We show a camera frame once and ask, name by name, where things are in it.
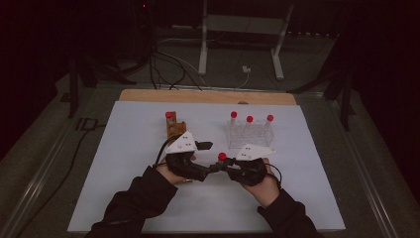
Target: sleeve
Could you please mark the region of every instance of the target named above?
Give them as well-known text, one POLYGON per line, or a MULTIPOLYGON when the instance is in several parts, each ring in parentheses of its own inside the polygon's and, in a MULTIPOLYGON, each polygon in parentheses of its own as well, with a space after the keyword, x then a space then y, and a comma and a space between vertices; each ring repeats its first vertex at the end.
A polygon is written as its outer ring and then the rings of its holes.
POLYGON ((151 167, 134 178, 127 191, 119 191, 108 204, 101 222, 85 238, 139 237, 147 218, 161 215, 177 188, 151 167))
POLYGON ((261 206, 258 212, 274 234, 281 238, 321 238, 312 223, 305 214, 305 206, 295 201, 284 189, 280 191, 277 199, 266 209, 261 206))

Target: white board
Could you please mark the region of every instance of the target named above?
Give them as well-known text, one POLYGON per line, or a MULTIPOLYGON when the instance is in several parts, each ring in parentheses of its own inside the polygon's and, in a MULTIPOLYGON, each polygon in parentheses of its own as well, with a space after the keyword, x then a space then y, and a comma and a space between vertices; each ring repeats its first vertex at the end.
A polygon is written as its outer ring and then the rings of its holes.
MULTIPOLYGON (((166 139, 164 113, 176 111, 194 139, 210 141, 209 151, 195 153, 196 164, 209 166, 220 152, 235 157, 240 149, 228 150, 226 124, 232 111, 238 119, 248 115, 274 116, 271 127, 277 150, 269 159, 281 170, 282 186, 306 206, 319 230, 340 230, 345 225, 334 194, 299 106, 204 103, 116 102, 83 190, 68 226, 70 232, 86 232, 102 220, 115 192, 127 190, 158 155, 166 139)), ((206 181, 179 185, 166 212, 148 219, 144 232, 153 233, 250 233, 269 232, 257 213, 258 203, 225 173, 211 174, 206 181)))

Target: metal stand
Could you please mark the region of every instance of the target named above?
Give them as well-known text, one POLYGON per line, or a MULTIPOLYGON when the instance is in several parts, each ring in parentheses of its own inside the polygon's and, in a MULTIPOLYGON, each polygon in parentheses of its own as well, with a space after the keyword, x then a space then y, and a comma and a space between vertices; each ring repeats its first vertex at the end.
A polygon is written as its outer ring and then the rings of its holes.
POLYGON ((254 18, 254 17, 235 17, 235 16, 221 16, 207 13, 207 0, 203 3, 203 31, 201 40, 200 63, 198 65, 198 73, 200 75, 206 74, 207 67, 207 31, 223 31, 223 32, 247 32, 258 34, 273 34, 278 35, 278 41, 275 48, 271 49, 272 63, 275 70, 275 77, 277 80, 283 80, 283 70, 281 69, 280 59, 278 57, 286 35, 288 23, 291 13, 293 11, 293 4, 290 4, 284 19, 268 19, 268 18, 254 18))

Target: cable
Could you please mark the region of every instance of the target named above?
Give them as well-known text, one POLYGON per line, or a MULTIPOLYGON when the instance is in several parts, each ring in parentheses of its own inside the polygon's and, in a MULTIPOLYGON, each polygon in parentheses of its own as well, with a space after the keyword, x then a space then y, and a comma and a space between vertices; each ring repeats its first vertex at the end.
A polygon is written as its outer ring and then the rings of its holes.
POLYGON ((56 193, 59 191, 59 189, 65 183, 65 181, 67 180, 68 176, 70 175, 70 173, 73 169, 78 150, 80 149, 80 145, 81 145, 83 139, 86 137, 86 135, 89 132, 96 130, 97 128, 105 127, 105 126, 106 126, 106 124, 105 125, 99 125, 99 126, 93 127, 92 129, 88 129, 84 132, 84 134, 81 136, 79 142, 77 143, 77 147, 76 147, 76 150, 74 151, 74 154, 72 156, 70 166, 69 166, 67 172, 65 173, 64 177, 62 178, 61 182, 58 184, 58 186, 55 188, 55 190, 52 192, 52 194, 47 198, 47 200, 40 206, 40 208, 38 208, 38 210, 22 226, 22 228, 20 229, 20 231, 16 235, 16 238, 19 238, 22 235, 22 233, 28 228, 28 226, 31 224, 31 222, 34 220, 34 218, 37 217, 37 215, 41 212, 41 210, 43 210, 44 207, 50 202, 50 200, 53 199, 53 197, 56 195, 56 193))
POLYGON ((240 89, 241 87, 245 86, 245 84, 248 83, 248 79, 250 79, 250 72, 249 71, 247 72, 247 79, 245 80, 245 82, 241 86, 235 87, 234 90, 235 89, 240 89))
POLYGON ((154 88, 158 90, 157 85, 155 84, 155 81, 154 81, 154 72, 152 71, 152 69, 153 69, 152 58, 149 58, 149 72, 151 74, 151 82, 154 88))
POLYGON ((277 170, 278 174, 280 175, 280 179, 278 179, 275 175, 270 174, 270 173, 266 173, 266 175, 267 175, 267 176, 270 176, 270 177, 272 177, 272 178, 275 178, 275 179, 278 181, 278 184, 281 186, 281 181, 283 180, 283 177, 282 177, 282 175, 281 175, 280 170, 279 170, 276 166, 274 166, 274 165, 272 165, 272 164, 265 164, 265 165, 266 165, 266 166, 270 166, 270 167, 272 167, 272 168, 275 168, 275 169, 277 170))
POLYGON ((181 69, 182 69, 182 77, 180 78, 180 79, 178 79, 176 82, 174 82, 174 83, 169 83, 169 82, 167 82, 168 84, 170 84, 170 88, 169 88, 169 90, 171 90, 173 87, 175 87, 176 88, 176 85, 177 84, 179 84, 179 83, 181 83, 184 79, 185 79, 185 75, 186 75, 186 70, 185 70, 185 68, 183 67, 183 65, 182 65, 182 63, 179 61, 179 60, 177 60, 177 59, 174 59, 174 60, 176 60, 176 62, 178 63, 178 64, 176 64, 176 63, 174 63, 173 61, 170 61, 170 60, 168 60, 168 59, 163 59, 163 58, 160 58, 160 57, 157 57, 156 55, 153 55, 153 57, 155 57, 155 58, 157 58, 157 59, 159 59, 159 60, 163 60, 163 61, 167 61, 167 62, 169 62, 169 63, 172 63, 172 64, 174 64, 174 65, 176 65, 176 66, 178 66, 178 67, 180 67, 181 69))
MULTIPOLYGON (((208 85, 204 80, 203 80, 203 78, 198 74, 198 70, 191 64, 191 63, 189 63, 188 61, 185 61, 184 59, 180 59, 180 58, 177 58, 177 57, 174 57, 174 56, 172 56, 172 55, 170 55, 170 54, 167 54, 167 53, 163 53, 163 52, 159 52, 160 54, 162 54, 162 55, 164 55, 164 56, 167 56, 167 57, 169 57, 169 58, 172 58, 172 59, 176 59, 176 60, 179 60, 179 61, 182 61, 182 62, 184 62, 184 63, 186 63, 188 66, 190 66, 192 69, 194 69, 194 71, 196 71, 197 72, 197 75, 198 75, 198 77, 200 78, 200 80, 201 80, 201 82, 203 82, 203 84, 205 85, 205 86, 208 86, 208 87, 210 87, 211 88, 211 86, 210 85, 208 85)), ((192 83, 194 83, 194 85, 198 88, 198 89, 200 89, 200 91, 202 91, 202 89, 200 88, 200 86, 198 86, 198 84, 194 81, 194 79, 191 77, 191 75, 189 74, 189 72, 186 70, 185 71, 185 73, 188 75, 188 77, 191 79, 191 81, 192 81, 192 83)))
POLYGON ((181 136, 182 135, 171 136, 161 145, 160 150, 158 151, 158 154, 157 154, 157 160, 155 161, 154 168, 158 166, 158 162, 160 161, 160 156, 161 156, 161 153, 163 153, 164 147, 166 147, 167 144, 169 144, 172 141, 175 141, 181 136))

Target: black cable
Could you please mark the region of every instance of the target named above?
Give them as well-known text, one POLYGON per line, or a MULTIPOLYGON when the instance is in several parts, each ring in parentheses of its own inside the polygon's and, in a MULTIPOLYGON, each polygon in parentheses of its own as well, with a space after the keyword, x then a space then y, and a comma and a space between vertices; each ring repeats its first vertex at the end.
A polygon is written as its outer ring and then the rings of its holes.
MULTIPOLYGON (((160 55, 163 55, 163 56, 167 57, 166 55, 162 54, 161 52, 157 52, 157 53, 160 54, 160 55)), ((174 63, 174 62, 172 62, 170 60, 162 59, 162 58, 159 58, 157 56, 155 56, 155 57, 157 59, 159 59, 159 60, 164 60, 164 61, 167 61, 169 63, 172 63, 172 64, 174 64, 174 65, 176 65, 176 66, 178 66, 179 68, 182 69, 182 77, 179 80, 177 80, 175 83, 171 84, 169 90, 171 90, 173 87, 175 87, 177 84, 181 83, 185 79, 186 69, 185 69, 185 67, 182 65, 182 63, 178 59, 171 58, 171 59, 173 59, 173 60, 175 60, 177 62, 177 64, 176 64, 176 63, 174 63)))
MULTIPOLYGON (((159 51, 157 51, 159 54, 162 54, 162 55, 164 55, 164 56, 166 56, 166 57, 169 57, 169 58, 171 58, 171 59, 174 59, 174 60, 177 60, 177 58, 175 58, 175 57, 173 57, 173 56, 170 56, 170 55, 168 55, 168 54, 165 54, 165 53, 163 53, 163 52, 159 52, 159 51)), ((188 70, 185 70, 185 73, 187 74, 187 76, 191 79, 191 81, 192 81, 192 83, 194 84, 194 86, 196 86, 200 91, 202 91, 203 89, 201 89, 201 87, 194 81, 194 79, 192 78, 192 76, 189 74, 189 72, 188 72, 188 70)))
POLYGON ((154 81, 154 72, 152 71, 152 68, 153 68, 153 65, 152 65, 152 58, 149 58, 149 72, 150 72, 150 74, 151 74, 151 82, 152 82, 152 84, 154 85, 154 88, 155 88, 155 89, 158 89, 158 88, 157 88, 157 85, 155 84, 155 81, 154 81))
POLYGON ((278 174, 280 175, 280 179, 278 179, 275 175, 272 175, 272 174, 270 174, 270 173, 266 173, 266 175, 267 175, 267 176, 270 176, 270 177, 272 177, 272 178, 275 178, 275 179, 278 181, 279 185, 281 186, 281 181, 283 180, 283 177, 282 177, 282 175, 281 175, 280 170, 279 170, 276 166, 274 166, 274 165, 272 165, 272 164, 265 164, 265 165, 266 165, 266 166, 270 166, 270 167, 272 167, 272 168, 275 168, 275 169, 277 170, 278 174))
POLYGON ((175 66, 178 66, 182 70, 182 77, 180 79, 178 79, 176 82, 169 83, 169 82, 166 81, 170 85, 169 90, 173 89, 174 87, 176 88, 176 85, 179 84, 179 83, 181 83, 185 79, 186 69, 184 68, 184 66, 182 65, 182 63, 178 59, 173 59, 173 60, 175 60, 177 62, 177 64, 176 64, 173 61, 170 61, 168 59, 163 59, 163 58, 157 57, 156 55, 153 55, 153 57, 156 58, 156 59, 167 61, 167 62, 169 62, 171 64, 174 64, 175 66))
POLYGON ((35 217, 37 217, 37 215, 41 212, 41 210, 43 210, 44 209, 44 207, 50 202, 50 200, 51 199, 53 199, 53 197, 56 195, 56 193, 59 191, 59 189, 62 187, 62 185, 65 183, 65 181, 67 180, 67 178, 68 178, 68 176, 70 175, 70 173, 71 173, 71 171, 72 171, 72 169, 73 169, 73 166, 74 166, 74 162, 75 162, 75 160, 76 160, 76 156, 77 156, 77 153, 78 153, 78 150, 79 150, 79 148, 80 148, 80 145, 81 145, 81 143, 82 143, 82 141, 83 141, 83 139, 86 137, 86 135, 89 133, 89 132, 91 132, 91 131, 94 131, 94 130, 96 130, 97 128, 100 128, 100 127, 105 127, 106 125, 99 125, 99 126, 96 126, 96 127, 94 127, 94 128, 92 128, 92 129, 88 129, 88 130, 86 130, 85 132, 84 132, 84 134, 81 136, 81 138, 80 138, 80 140, 79 140, 79 142, 78 142, 78 144, 77 144, 77 147, 76 147, 76 150, 74 151, 74 154, 73 154, 73 157, 71 158, 71 164, 70 164, 70 166, 69 166, 69 168, 68 168, 68 170, 67 170, 67 173, 65 173, 65 175, 64 175, 64 177, 62 178, 62 180, 61 180, 61 182, 58 184, 58 186, 55 188, 55 190, 52 192, 52 194, 47 198, 47 200, 40 206, 40 208, 38 208, 38 210, 28 219, 28 221, 21 227, 21 229, 20 229, 20 231, 18 232, 18 234, 16 235, 16 238, 19 238, 21 235, 22 235, 22 233, 26 230, 26 228, 28 228, 28 226, 29 226, 29 224, 31 224, 31 222, 34 220, 34 218, 35 217))
POLYGON ((158 162, 160 161, 160 156, 161 156, 161 153, 164 150, 164 147, 166 147, 167 144, 169 144, 172 141, 175 141, 176 139, 178 139, 181 136, 182 135, 171 136, 161 145, 160 150, 158 151, 158 154, 157 154, 157 160, 155 161, 154 168, 156 166, 158 166, 158 162))

